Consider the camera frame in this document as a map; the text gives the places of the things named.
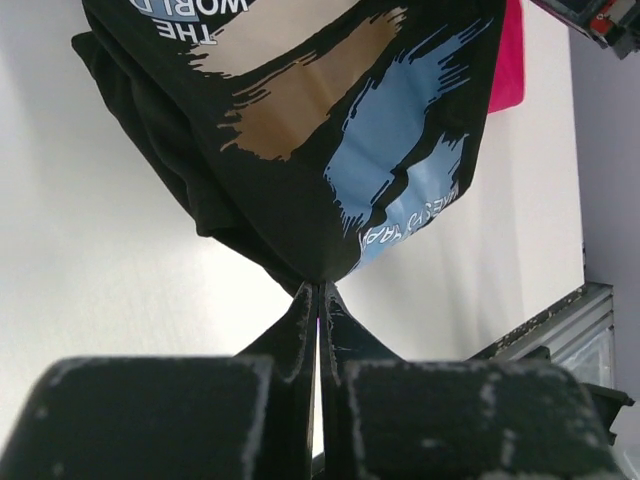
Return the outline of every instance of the table surface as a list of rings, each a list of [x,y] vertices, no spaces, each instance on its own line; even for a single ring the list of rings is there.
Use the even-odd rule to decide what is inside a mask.
[[[525,18],[526,100],[488,119],[471,190],[339,284],[407,358],[465,358],[583,283],[567,30]],[[61,357],[231,355],[289,304],[196,236],[71,51],[85,29],[79,0],[0,5],[0,445]]]

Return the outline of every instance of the red cloth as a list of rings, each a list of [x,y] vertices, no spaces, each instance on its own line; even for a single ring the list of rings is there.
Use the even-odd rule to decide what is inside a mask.
[[[524,99],[524,29],[520,0],[507,0],[489,113],[522,103]]]

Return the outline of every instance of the red component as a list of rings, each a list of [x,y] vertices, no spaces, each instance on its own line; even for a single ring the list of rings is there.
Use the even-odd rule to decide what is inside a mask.
[[[613,28],[613,22],[607,17],[607,12],[616,0],[609,0],[600,12],[591,20],[591,30],[597,35],[604,37]]]

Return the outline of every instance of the gray wall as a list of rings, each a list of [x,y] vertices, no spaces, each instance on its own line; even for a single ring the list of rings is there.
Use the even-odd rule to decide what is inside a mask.
[[[640,399],[640,54],[571,48],[587,279],[614,285],[618,387]]]

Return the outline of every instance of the black t-shirt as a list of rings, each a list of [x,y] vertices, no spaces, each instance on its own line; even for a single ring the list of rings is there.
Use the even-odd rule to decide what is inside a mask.
[[[505,0],[84,0],[105,103],[211,236],[289,293],[471,184]]]

